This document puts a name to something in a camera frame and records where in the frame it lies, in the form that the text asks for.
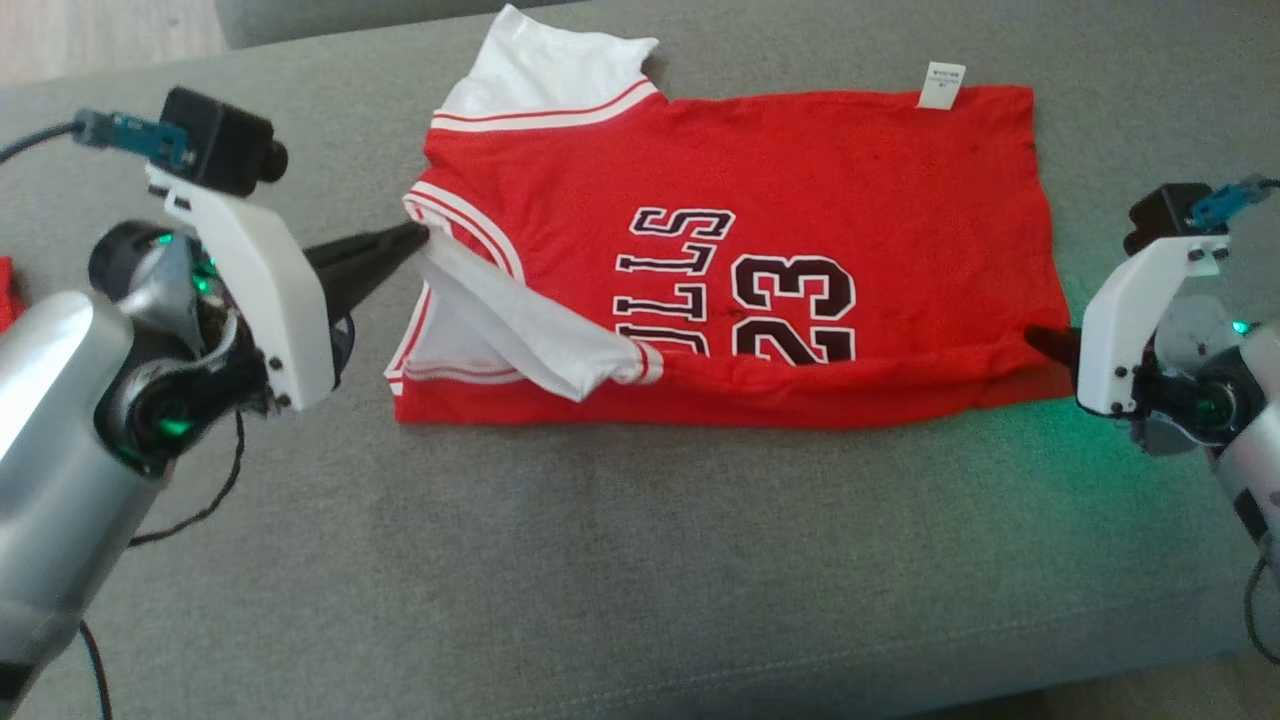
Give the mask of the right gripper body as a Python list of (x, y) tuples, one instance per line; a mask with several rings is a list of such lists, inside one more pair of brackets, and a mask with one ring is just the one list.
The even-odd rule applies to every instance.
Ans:
[(1178, 296), (1185, 279), (1219, 274), (1230, 242), (1229, 234), (1161, 238), (1112, 272), (1083, 316), (1080, 406), (1101, 416), (1135, 416), (1137, 373), (1149, 350), (1156, 375), (1190, 378), (1242, 342), (1220, 301)]

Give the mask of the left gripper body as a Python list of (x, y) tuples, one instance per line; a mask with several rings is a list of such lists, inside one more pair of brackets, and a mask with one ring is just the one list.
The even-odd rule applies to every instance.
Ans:
[(330, 322), (320, 279), (274, 211), (147, 167), (150, 190), (173, 227), (123, 222), (90, 255), (90, 282), (141, 325), (173, 337), (186, 355), (215, 342), (201, 307), (247, 331), (282, 406), (305, 410), (335, 384)]

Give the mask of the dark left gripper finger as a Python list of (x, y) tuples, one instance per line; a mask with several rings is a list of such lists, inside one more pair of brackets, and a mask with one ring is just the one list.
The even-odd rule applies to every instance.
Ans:
[(367, 231), (303, 251), (324, 288), (376, 288), (429, 241), (415, 222)]
[(328, 318), (348, 316), (429, 241), (428, 232), (362, 232), (320, 245)]

